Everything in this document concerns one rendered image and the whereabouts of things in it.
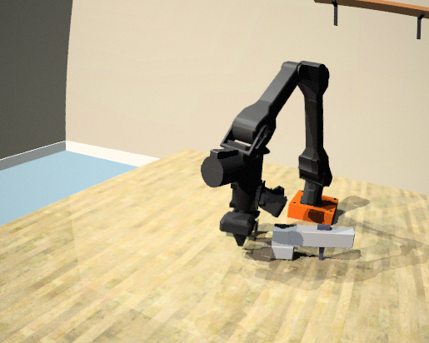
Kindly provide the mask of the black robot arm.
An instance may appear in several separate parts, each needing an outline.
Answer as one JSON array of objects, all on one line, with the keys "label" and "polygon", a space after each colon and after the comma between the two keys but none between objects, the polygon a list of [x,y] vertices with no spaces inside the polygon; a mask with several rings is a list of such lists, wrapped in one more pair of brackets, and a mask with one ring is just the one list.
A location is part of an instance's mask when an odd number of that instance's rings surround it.
[{"label": "black robot arm", "polygon": [[[212,149],[201,165],[202,179],[212,188],[236,181],[262,179],[263,155],[276,131],[276,118],[294,89],[299,87],[305,101],[306,148],[298,157],[299,178],[306,180],[300,204],[322,207],[323,187],[330,187],[332,172],[323,148],[323,94],[328,88],[328,68],[317,62],[284,62],[260,99],[245,107],[223,138],[220,147]],[[235,142],[235,140],[249,143]],[[265,182],[252,201],[253,210],[279,217],[287,204],[284,187],[269,189]],[[254,208],[255,207],[255,208]]]}]

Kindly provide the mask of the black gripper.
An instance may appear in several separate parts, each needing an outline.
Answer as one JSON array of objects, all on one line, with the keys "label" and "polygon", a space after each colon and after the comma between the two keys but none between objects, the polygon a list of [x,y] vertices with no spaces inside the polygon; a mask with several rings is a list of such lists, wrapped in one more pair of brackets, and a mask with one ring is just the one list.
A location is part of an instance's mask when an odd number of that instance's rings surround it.
[{"label": "black gripper", "polygon": [[232,200],[229,208],[232,211],[225,213],[220,220],[219,231],[231,232],[238,246],[243,247],[247,236],[253,232],[255,221],[260,211],[251,209],[252,201],[262,184],[259,181],[236,181],[231,183]]}]

